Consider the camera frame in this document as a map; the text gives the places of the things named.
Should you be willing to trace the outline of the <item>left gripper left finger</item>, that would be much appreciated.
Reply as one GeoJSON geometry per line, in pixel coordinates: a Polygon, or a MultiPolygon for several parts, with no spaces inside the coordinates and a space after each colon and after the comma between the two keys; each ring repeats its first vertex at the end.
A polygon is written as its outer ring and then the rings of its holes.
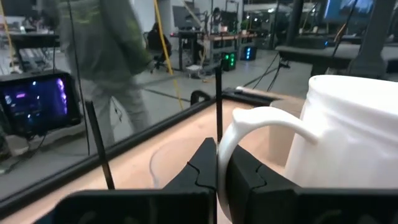
{"type": "Polygon", "coordinates": [[[162,189],[75,192],[33,224],[217,224],[216,167],[206,138],[162,189]]]}

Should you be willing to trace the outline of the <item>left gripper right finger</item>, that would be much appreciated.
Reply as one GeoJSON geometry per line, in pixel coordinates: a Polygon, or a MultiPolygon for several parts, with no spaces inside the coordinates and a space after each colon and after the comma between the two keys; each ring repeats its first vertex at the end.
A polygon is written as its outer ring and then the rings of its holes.
{"type": "Polygon", "coordinates": [[[233,224],[398,224],[398,190],[303,188],[237,146],[226,192],[233,224]]]}

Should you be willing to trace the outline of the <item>clear glass cup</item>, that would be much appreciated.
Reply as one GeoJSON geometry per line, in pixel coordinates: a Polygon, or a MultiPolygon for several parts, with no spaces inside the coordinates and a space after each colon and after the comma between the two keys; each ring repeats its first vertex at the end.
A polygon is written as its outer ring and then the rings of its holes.
{"type": "Polygon", "coordinates": [[[182,138],[159,147],[150,158],[149,171],[156,189],[165,187],[185,167],[197,150],[197,140],[182,138]]]}

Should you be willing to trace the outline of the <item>white ceramic mug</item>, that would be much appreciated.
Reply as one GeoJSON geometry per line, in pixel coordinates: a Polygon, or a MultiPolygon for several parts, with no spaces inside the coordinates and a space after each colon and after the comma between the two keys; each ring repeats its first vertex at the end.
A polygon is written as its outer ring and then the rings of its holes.
{"type": "Polygon", "coordinates": [[[218,149],[218,198],[230,220],[229,161],[247,134],[266,126],[295,133],[280,175],[300,187],[398,190],[398,82],[317,75],[299,117],[271,106],[233,111],[218,149]]]}

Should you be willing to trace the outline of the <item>black monitor with purple screen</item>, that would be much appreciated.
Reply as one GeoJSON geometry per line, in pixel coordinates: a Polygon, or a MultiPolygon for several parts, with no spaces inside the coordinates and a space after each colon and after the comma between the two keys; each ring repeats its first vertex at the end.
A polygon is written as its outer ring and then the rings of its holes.
{"type": "Polygon", "coordinates": [[[0,109],[6,134],[27,139],[81,123],[74,79],[61,70],[0,75],[0,109]]]}

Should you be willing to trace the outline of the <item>dark grey table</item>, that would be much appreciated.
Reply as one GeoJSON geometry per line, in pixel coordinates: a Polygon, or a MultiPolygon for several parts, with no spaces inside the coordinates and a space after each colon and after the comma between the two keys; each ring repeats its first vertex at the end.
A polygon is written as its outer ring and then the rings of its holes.
{"type": "MultiPolygon", "coordinates": [[[[312,72],[321,68],[346,70],[360,49],[360,45],[340,44],[332,57],[333,47],[325,49],[303,49],[280,45],[276,48],[279,55],[290,62],[306,63],[313,66],[312,72]]],[[[382,50],[382,57],[387,62],[387,73],[398,73],[398,47],[387,46],[382,50]]]]}

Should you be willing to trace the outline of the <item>person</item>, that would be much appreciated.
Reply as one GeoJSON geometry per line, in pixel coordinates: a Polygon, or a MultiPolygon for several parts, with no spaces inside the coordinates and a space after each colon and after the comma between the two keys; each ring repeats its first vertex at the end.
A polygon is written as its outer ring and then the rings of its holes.
{"type": "Polygon", "coordinates": [[[129,0],[57,0],[62,48],[83,99],[95,107],[105,146],[114,143],[110,102],[123,106],[132,130],[149,125],[136,75],[152,68],[140,22],[129,0]]]}

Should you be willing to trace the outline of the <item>black office chair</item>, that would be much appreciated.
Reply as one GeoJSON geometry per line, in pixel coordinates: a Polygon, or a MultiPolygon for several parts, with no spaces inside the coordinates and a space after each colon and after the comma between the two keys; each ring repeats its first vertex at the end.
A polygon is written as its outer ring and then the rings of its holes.
{"type": "Polygon", "coordinates": [[[147,50],[150,52],[152,59],[155,61],[154,68],[150,71],[152,73],[155,69],[159,69],[166,60],[158,22],[155,22],[152,26],[152,29],[147,33],[146,42],[147,50]]]}

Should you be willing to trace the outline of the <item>blue lit computer case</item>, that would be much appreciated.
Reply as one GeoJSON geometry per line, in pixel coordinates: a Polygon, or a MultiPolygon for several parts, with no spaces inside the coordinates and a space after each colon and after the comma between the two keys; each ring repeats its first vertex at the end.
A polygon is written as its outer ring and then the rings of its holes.
{"type": "Polygon", "coordinates": [[[257,55],[257,47],[255,46],[246,46],[241,50],[241,60],[252,61],[256,59],[257,55]]]}

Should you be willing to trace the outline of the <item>green lit computer case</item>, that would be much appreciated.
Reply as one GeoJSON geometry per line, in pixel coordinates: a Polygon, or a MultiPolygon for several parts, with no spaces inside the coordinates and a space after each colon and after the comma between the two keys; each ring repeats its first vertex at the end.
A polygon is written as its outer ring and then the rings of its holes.
{"type": "Polygon", "coordinates": [[[229,72],[236,69],[236,52],[224,52],[222,53],[222,68],[225,72],[229,72]]]}

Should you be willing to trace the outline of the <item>black pillar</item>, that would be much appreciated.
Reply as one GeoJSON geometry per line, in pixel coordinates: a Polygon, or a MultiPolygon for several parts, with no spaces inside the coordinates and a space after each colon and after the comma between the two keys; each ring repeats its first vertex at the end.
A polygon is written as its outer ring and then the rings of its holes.
{"type": "Polygon", "coordinates": [[[396,0],[374,0],[368,28],[358,55],[349,63],[348,76],[379,78],[385,74],[387,65],[381,53],[395,3],[396,0]]]}

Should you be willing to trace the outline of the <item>wooden background workbench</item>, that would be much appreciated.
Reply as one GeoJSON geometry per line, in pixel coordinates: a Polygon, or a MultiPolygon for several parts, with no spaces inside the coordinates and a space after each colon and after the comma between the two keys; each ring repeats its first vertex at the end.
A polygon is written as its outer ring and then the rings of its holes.
{"type": "MultiPolygon", "coordinates": [[[[178,68],[175,71],[182,72],[186,70],[183,65],[183,39],[188,39],[191,43],[192,62],[195,62],[195,42],[203,36],[200,31],[187,31],[171,33],[170,37],[178,39],[178,68]]],[[[238,59],[241,59],[241,54],[245,47],[252,47],[254,39],[257,37],[254,33],[247,34],[211,34],[203,41],[205,49],[209,52],[209,59],[213,59],[215,54],[235,53],[238,59]]]]}

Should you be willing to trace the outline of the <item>blue lit screen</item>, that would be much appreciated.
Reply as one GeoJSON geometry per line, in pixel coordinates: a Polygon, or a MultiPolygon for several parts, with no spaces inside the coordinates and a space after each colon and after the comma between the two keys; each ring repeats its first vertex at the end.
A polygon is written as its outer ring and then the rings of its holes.
{"type": "Polygon", "coordinates": [[[325,22],[344,22],[354,6],[350,22],[367,22],[372,13],[374,0],[327,0],[323,20],[325,22]]]}

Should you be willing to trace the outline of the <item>black metal table frame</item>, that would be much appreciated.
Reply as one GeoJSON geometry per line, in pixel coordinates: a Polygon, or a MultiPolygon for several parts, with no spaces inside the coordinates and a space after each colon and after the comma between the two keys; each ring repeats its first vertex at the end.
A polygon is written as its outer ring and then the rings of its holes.
{"type": "MultiPolygon", "coordinates": [[[[176,126],[178,123],[185,121],[191,116],[215,105],[222,100],[237,101],[253,106],[267,106],[274,100],[285,98],[273,92],[264,92],[252,90],[249,88],[238,86],[235,89],[227,88],[215,96],[211,96],[208,100],[195,103],[191,107],[151,126],[148,130],[139,133],[136,136],[128,137],[121,142],[112,146],[106,151],[107,155],[113,159],[127,150],[138,146],[148,139],[156,137],[158,134],[176,126]]],[[[12,214],[26,208],[27,206],[39,201],[48,194],[60,189],[77,178],[89,173],[100,165],[99,156],[88,156],[76,164],[66,167],[50,177],[46,177],[25,189],[12,194],[9,198],[0,200],[0,220],[10,217],[12,214]]]]}

